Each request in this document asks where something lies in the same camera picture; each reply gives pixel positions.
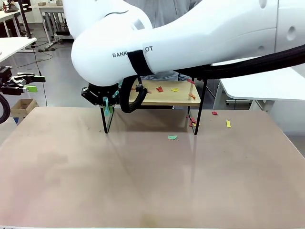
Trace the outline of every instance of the gray floor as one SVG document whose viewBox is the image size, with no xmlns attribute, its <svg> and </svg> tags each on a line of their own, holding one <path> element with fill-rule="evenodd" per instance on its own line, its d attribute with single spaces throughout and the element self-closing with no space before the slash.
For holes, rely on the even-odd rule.
<svg viewBox="0 0 305 229">
<path fill-rule="evenodd" d="M 30 28 L 34 29 L 33 36 L 38 38 L 37 45 L 44 47 L 47 41 L 43 31 L 42 24 L 30 24 Z M 45 92 L 48 106 L 68 106 L 68 107 L 93 107 L 88 101 L 81 97 L 81 89 L 87 86 L 87 82 L 83 80 L 75 71 L 71 62 L 71 47 L 72 42 L 65 41 L 62 45 L 53 46 L 56 50 L 52 52 L 36 53 L 37 61 L 46 60 L 38 63 L 43 76 L 46 77 Z M 33 53 L 17 53 L 14 55 L 17 65 L 23 66 L 35 62 Z M 9 62 L 2 62 L 1 65 L 9 65 Z M 19 72 L 33 72 L 38 74 L 38 68 L 35 63 L 20 67 Z M 208 81 L 208 88 L 216 95 L 218 80 Z M 45 106 L 44 90 L 41 83 L 35 84 L 39 92 L 35 94 L 23 94 L 22 96 L 5 96 L 10 105 L 13 106 L 21 98 L 34 98 L 37 100 L 39 106 Z M 202 82 L 197 82 L 199 94 L 202 93 Z M 227 106 L 225 100 L 229 99 L 225 94 L 222 96 L 222 109 L 249 109 L 249 105 L 231 104 Z M 204 98 L 204 109 L 212 109 L 214 104 L 214 97 L 207 91 Z M 4 139 L 16 128 L 12 119 L 0 126 L 0 144 Z M 305 154 L 305 137 L 291 137 L 293 143 Z"/>
</svg>

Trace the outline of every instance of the gray shirt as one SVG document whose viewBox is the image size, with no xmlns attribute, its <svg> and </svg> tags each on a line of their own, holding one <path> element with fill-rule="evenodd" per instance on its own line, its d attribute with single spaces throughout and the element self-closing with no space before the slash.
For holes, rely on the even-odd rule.
<svg viewBox="0 0 305 229">
<path fill-rule="evenodd" d="M 201 0 L 125 0 L 143 10 L 154 28 L 164 26 L 185 15 Z M 144 80 L 186 81 L 189 77 L 174 71 L 142 77 Z"/>
</svg>

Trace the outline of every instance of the cardboard box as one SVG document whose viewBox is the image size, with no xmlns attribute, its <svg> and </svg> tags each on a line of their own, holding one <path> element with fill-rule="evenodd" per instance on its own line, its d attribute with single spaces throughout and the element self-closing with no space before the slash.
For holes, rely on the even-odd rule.
<svg viewBox="0 0 305 229">
<path fill-rule="evenodd" d="M 25 118 L 38 104 L 35 99 L 20 99 L 11 109 L 14 118 Z"/>
</svg>

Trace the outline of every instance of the yellow sticky note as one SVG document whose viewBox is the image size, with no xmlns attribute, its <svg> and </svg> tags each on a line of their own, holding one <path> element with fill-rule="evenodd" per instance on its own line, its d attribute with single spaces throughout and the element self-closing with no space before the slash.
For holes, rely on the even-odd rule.
<svg viewBox="0 0 305 229">
<path fill-rule="evenodd" d="M 229 120 L 227 120 L 227 127 L 231 128 L 231 122 Z"/>
</svg>

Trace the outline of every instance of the white robotic arm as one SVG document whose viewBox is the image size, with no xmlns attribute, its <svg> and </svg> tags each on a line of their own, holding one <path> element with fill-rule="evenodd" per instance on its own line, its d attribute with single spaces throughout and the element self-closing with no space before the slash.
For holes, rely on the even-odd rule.
<svg viewBox="0 0 305 229">
<path fill-rule="evenodd" d="M 262 56 L 305 44 L 304 0 L 203 0 L 156 29 L 123 0 L 65 0 L 76 38 L 72 62 L 96 86 L 136 75 L 127 55 L 142 50 L 152 73 Z"/>
</svg>

